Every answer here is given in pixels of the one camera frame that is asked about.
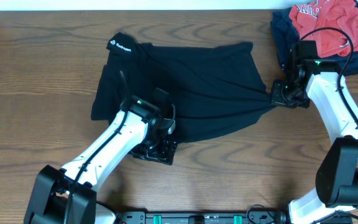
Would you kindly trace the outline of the black t-shirt with logo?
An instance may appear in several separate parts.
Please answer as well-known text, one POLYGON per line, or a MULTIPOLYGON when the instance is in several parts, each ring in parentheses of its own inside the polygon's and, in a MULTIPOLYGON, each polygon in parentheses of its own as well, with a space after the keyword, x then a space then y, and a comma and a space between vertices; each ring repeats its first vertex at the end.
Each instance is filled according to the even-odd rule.
POLYGON ((140 43, 119 32, 107 44, 91 119, 112 121, 124 97, 150 101, 156 88, 175 105, 178 142, 227 135, 258 122, 272 109, 250 42, 215 48, 164 47, 140 43))

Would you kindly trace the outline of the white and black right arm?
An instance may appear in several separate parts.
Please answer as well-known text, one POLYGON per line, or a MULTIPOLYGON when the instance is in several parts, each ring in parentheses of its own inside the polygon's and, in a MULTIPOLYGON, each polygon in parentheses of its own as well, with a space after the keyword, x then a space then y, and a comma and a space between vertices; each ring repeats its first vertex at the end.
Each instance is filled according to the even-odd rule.
POLYGON ((288 203, 277 223, 350 223, 358 209, 358 106, 333 60, 298 59, 285 80, 275 80, 272 103, 287 108, 314 103, 331 147, 315 177, 315 187, 288 203))

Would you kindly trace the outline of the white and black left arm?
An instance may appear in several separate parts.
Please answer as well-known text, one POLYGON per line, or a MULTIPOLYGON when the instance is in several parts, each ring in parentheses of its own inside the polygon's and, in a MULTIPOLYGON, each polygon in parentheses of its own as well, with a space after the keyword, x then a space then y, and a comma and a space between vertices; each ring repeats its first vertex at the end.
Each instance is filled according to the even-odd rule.
POLYGON ((171 165, 174 130, 175 105, 169 98, 125 100, 89 148, 61 168, 47 165, 37 174, 24 223, 115 223, 117 214, 97 201, 97 193, 128 154, 171 165))

